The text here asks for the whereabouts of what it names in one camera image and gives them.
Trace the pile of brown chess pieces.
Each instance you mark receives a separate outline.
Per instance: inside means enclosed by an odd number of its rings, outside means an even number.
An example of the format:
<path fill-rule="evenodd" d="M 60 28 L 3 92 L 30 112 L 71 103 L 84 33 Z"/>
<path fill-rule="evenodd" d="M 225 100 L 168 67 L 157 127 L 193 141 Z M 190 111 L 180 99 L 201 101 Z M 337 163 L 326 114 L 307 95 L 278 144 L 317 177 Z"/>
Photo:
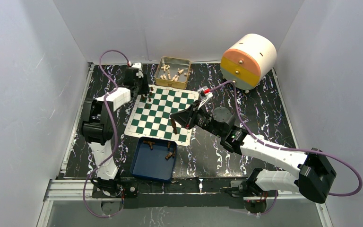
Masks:
<path fill-rule="evenodd" d="M 165 159 L 169 160 L 170 158 L 174 158 L 175 157 L 174 145 L 171 142 L 168 142 L 167 150 L 168 154 L 165 156 Z"/>

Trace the green white chess board mat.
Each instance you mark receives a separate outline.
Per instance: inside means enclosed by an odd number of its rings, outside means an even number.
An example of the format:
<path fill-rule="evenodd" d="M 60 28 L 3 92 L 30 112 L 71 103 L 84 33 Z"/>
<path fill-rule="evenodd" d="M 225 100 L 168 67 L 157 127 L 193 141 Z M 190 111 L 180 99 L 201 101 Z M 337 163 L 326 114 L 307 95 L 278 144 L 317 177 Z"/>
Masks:
<path fill-rule="evenodd" d="M 152 101 L 149 102 L 148 97 L 145 101 L 140 100 L 141 96 L 137 97 L 124 134 L 137 138 L 171 140 L 181 146 L 190 145 L 192 130 L 187 130 L 177 123 L 178 134 L 174 134 L 170 115 L 187 109 L 199 98 L 199 93 L 156 85 L 149 87 L 154 88 Z M 145 104 L 149 104 L 149 109 L 145 109 Z"/>

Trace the round mini drawer cabinet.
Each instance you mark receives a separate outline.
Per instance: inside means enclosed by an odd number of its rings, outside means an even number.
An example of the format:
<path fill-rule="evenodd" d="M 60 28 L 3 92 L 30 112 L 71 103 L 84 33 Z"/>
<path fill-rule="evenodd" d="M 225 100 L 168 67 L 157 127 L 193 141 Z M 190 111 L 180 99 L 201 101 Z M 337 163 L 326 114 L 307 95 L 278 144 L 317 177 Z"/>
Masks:
<path fill-rule="evenodd" d="M 271 41 L 258 34 L 247 34 L 223 53 L 220 68 L 224 79 L 249 92 L 272 69 L 276 59 L 277 50 Z"/>

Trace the gold metal tin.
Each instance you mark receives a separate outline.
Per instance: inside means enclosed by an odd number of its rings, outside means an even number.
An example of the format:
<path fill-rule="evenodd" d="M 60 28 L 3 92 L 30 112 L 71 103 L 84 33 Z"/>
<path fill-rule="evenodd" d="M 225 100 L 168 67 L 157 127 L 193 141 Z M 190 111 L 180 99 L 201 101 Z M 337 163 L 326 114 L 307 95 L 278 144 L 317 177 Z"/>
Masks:
<path fill-rule="evenodd" d="M 190 70 L 190 60 L 163 56 L 155 73 L 155 84 L 163 87 L 186 89 Z"/>

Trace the light wooden chess pieces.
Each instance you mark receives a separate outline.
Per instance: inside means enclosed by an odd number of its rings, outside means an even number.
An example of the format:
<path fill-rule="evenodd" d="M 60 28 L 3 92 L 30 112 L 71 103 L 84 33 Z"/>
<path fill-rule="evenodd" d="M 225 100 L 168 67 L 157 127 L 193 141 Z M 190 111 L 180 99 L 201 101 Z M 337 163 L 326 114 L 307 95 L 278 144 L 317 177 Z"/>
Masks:
<path fill-rule="evenodd" d="M 163 64 L 159 67 L 158 78 L 176 81 L 176 82 L 185 82 L 187 81 L 187 77 L 190 75 L 190 72 L 187 68 L 182 68 L 181 66 L 172 66 Z"/>

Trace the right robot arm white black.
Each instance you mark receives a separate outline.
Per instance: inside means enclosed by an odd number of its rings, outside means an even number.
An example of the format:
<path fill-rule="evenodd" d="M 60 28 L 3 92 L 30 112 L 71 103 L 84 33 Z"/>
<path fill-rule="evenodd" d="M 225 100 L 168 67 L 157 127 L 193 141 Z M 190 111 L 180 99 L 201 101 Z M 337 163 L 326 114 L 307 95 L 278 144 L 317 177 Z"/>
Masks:
<path fill-rule="evenodd" d="M 248 192 L 259 196 L 263 192 L 280 190 L 298 192 L 315 203 L 325 203 L 336 172 L 324 155 L 312 152 L 287 151 L 273 143 L 253 138 L 246 129 L 235 124 L 236 118 L 225 107 L 212 114 L 195 101 L 188 109 L 170 115 L 171 122 L 185 129 L 195 126 L 221 138 L 220 144 L 229 152 L 261 159 L 280 171 L 256 168 L 247 180 Z"/>

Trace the tall brown king piece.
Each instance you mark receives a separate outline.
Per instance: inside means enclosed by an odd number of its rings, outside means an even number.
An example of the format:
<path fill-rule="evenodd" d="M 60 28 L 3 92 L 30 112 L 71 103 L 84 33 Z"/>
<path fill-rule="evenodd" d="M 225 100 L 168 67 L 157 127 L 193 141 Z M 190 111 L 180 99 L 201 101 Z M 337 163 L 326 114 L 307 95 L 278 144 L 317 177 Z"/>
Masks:
<path fill-rule="evenodd" d="M 172 125 L 172 128 L 173 128 L 173 133 L 177 135 L 178 131 L 177 131 L 177 125 L 176 125 L 175 120 L 171 118 L 170 122 L 171 122 L 171 125 Z"/>

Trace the blue plastic tray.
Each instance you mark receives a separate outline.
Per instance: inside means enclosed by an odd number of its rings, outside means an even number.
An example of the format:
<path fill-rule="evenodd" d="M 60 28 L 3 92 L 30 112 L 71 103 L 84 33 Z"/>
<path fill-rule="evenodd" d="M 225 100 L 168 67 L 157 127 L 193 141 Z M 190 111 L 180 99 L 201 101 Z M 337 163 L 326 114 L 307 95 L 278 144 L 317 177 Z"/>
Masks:
<path fill-rule="evenodd" d="M 153 150 L 143 141 L 155 142 Z M 174 145 L 175 157 L 165 159 L 168 154 L 167 144 Z M 142 178 L 158 182 L 170 182 L 173 178 L 173 170 L 177 155 L 177 144 L 171 140 L 141 137 L 138 140 L 134 158 L 130 167 L 131 174 L 136 178 Z"/>

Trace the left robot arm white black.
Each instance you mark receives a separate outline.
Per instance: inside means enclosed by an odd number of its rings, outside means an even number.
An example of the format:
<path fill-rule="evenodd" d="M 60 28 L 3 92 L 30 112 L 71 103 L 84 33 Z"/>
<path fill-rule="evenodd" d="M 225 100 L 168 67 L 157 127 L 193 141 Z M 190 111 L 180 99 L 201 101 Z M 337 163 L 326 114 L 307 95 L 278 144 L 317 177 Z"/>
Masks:
<path fill-rule="evenodd" d="M 117 177 L 118 168 L 113 159 L 113 112 L 132 98 L 149 92 L 141 63 L 134 63 L 126 68 L 122 85 L 101 97 L 87 99 L 83 104 L 79 132 L 91 148 L 96 162 L 96 177 L 91 178 L 91 183 L 111 197 L 122 192 L 122 184 Z"/>

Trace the aluminium rail frame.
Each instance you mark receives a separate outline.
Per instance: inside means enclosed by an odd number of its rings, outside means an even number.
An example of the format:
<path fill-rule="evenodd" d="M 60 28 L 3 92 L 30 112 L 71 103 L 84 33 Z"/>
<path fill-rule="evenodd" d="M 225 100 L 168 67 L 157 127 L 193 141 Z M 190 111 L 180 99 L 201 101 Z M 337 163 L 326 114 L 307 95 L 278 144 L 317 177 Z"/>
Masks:
<path fill-rule="evenodd" d="M 188 89 L 215 87 L 222 82 L 219 63 L 193 63 Z M 274 73 L 270 71 L 254 93 L 238 91 L 238 98 L 248 101 L 244 119 L 253 132 L 272 142 L 294 147 L 294 136 L 284 111 Z M 130 165 L 138 139 L 121 135 L 116 161 L 121 177 L 132 177 Z M 251 157 L 241 157 L 220 148 L 220 139 L 197 128 L 190 145 L 179 146 L 173 177 L 248 177 L 255 167 L 276 167 Z M 37 226 L 47 227 L 332 227 L 325 204 L 316 204 L 292 192 L 279 192 L 273 209 L 259 218 L 244 209 L 226 207 L 153 207 L 123 209 L 113 218 L 97 218 L 85 207 L 82 198 L 87 173 L 95 167 L 91 149 L 73 133 L 58 180 L 49 184 L 44 205 L 50 207 L 40 215 Z"/>

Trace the black base bar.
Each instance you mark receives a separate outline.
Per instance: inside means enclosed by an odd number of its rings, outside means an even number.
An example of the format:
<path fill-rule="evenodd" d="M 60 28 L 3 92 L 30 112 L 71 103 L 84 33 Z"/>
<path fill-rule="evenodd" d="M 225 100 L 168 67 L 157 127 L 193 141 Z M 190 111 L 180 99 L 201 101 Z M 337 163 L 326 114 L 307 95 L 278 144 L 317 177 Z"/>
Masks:
<path fill-rule="evenodd" d="M 126 209 L 153 207 L 226 207 L 264 211 L 275 192 L 259 192 L 246 186 L 246 178 L 193 177 L 156 182 L 120 178 L 91 180 L 92 197 L 118 200 Z"/>

